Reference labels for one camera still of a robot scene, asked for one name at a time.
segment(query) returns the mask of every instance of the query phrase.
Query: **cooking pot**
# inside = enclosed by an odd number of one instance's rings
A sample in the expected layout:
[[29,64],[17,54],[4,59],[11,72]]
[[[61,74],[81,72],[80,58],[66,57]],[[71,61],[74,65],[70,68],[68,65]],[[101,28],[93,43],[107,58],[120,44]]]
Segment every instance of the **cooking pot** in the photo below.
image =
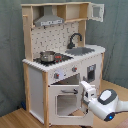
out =
[[40,59],[44,62],[52,62],[55,60],[55,54],[53,51],[43,51],[40,52]]

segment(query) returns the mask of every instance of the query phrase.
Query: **oven handle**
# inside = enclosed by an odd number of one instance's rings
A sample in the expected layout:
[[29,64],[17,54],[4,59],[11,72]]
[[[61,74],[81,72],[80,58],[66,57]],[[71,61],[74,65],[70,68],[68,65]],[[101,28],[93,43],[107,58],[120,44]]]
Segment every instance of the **oven handle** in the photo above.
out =
[[74,91],[67,91],[67,90],[61,90],[63,93],[74,93],[77,94],[78,91],[76,89],[74,89]]

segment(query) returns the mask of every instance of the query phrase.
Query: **sink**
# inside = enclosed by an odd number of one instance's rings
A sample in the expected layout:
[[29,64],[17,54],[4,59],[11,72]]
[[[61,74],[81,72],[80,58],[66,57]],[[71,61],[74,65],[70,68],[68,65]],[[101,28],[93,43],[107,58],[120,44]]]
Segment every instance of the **sink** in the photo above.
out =
[[78,48],[73,48],[73,49],[68,49],[65,51],[65,53],[75,55],[75,56],[81,56],[90,52],[94,52],[94,49],[90,48],[85,48],[85,47],[78,47]]

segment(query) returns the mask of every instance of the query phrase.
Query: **cabinet door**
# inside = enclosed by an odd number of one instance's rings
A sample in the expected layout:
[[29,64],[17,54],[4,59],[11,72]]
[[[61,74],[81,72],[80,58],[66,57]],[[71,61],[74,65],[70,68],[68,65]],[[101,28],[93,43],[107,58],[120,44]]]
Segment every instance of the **cabinet door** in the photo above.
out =
[[95,85],[97,95],[99,95],[102,54],[83,60],[81,67],[81,80],[85,80],[89,84]]
[[89,3],[87,15],[88,15],[88,20],[92,19],[103,22],[104,4]]
[[[76,92],[74,89],[77,90],[78,87],[79,85],[51,85],[49,87],[49,123],[52,125],[93,125],[93,113],[87,112],[84,105],[80,107],[81,101],[78,101],[77,94],[74,93]],[[74,116],[72,113],[76,111],[81,114]]]

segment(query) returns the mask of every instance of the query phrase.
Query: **kitchen hood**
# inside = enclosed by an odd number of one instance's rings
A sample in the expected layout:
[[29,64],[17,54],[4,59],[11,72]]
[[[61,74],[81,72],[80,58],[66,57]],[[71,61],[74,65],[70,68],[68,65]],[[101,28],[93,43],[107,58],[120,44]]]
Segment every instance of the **kitchen hood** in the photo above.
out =
[[51,25],[51,24],[60,24],[64,23],[64,19],[60,18],[56,15],[53,15],[52,12],[52,5],[47,5],[44,6],[44,11],[43,11],[43,17],[37,19],[34,24],[35,27],[40,27],[40,26],[46,26],[46,25]]

